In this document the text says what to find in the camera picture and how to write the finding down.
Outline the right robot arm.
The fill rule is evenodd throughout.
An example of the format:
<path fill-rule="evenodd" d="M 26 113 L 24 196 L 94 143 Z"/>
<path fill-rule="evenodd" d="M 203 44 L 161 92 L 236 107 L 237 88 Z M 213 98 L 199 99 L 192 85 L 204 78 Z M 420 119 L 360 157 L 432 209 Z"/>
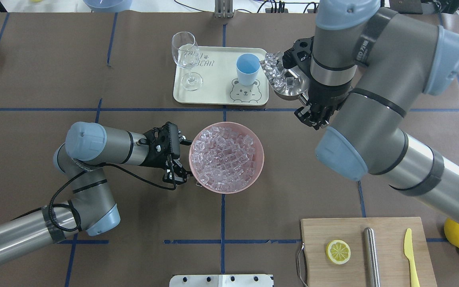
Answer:
<path fill-rule="evenodd" d="M 402 131 L 421 94 L 438 96 L 459 73 L 459 34 L 379 0 L 321 0 L 314 36 L 284 52 L 307 89 L 295 116 L 326 128 L 317 159 L 352 181 L 365 174 L 459 223 L 459 166 Z"/>

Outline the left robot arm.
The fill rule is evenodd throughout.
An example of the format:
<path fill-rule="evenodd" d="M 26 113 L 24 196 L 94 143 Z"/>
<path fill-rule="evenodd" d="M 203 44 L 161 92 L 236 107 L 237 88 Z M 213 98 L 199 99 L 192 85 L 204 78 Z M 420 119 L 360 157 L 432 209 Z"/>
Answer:
<path fill-rule="evenodd" d="M 98 236 L 121 221 L 104 167 L 114 167 L 164 190 L 185 184 L 192 172 L 180 162 L 181 130 L 166 122 L 144 133 L 75 122 L 53 155 L 67 177 L 44 206 L 0 225 L 0 265 L 80 232 Z"/>

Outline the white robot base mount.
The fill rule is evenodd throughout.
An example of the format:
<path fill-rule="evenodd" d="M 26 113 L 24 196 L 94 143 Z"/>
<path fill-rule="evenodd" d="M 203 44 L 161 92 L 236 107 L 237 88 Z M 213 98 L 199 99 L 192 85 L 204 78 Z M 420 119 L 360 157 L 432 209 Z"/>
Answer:
<path fill-rule="evenodd" d="M 268 274 L 204 274 L 175 275 L 170 287 L 273 287 L 275 280 Z"/>

